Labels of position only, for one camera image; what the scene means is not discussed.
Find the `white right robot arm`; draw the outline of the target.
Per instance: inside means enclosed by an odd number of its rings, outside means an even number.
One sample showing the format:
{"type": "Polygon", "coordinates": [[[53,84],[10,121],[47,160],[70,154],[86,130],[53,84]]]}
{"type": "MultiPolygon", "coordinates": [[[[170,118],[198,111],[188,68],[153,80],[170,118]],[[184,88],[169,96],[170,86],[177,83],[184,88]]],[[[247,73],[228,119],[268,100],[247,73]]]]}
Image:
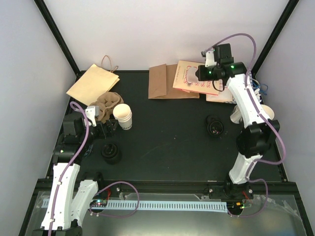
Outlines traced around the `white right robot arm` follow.
{"type": "Polygon", "coordinates": [[[242,62],[224,65],[200,65],[199,81],[222,80],[232,93],[242,115],[244,127],[237,137],[238,156],[224,182],[223,192],[231,199],[239,197],[250,182],[250,175],[275,141],[280,129],[262,108],[250,84],[249,72],[242,62]]]}

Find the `cake print paper bag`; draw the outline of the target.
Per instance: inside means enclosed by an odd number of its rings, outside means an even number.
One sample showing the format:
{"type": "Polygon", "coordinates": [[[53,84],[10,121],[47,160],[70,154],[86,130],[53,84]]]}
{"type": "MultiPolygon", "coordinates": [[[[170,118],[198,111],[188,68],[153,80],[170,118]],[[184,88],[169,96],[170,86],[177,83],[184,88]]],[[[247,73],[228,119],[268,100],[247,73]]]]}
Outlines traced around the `cake print paper bag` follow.
{"type": "Polygon", "coordinates": [[[196,72],[200,65],[204,64],[185,60],[178,61],[173,88],[218,96],[219,92],[213,88],[212,82],[198,80],[196,72]]]}

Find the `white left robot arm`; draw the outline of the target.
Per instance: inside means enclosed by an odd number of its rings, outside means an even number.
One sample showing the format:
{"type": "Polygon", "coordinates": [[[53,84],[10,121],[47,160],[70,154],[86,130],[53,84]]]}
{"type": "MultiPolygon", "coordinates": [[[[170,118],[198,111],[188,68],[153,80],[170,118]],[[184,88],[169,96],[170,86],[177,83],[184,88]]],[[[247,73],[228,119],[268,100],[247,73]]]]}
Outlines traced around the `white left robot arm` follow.
{"type": "Polygon", "coordinates": [[[53,152],[53,184],[46,214],[34,236],[80,236],[85,213],[94,196],[106,189],[100,172],[85,173],[74,192],[76,179],[84,156],[91,151],[95,139],[112,137],[118,122],[109,119],[91,125],[87,130],[80,114],[63,119],[63,132],[53,152]]]}

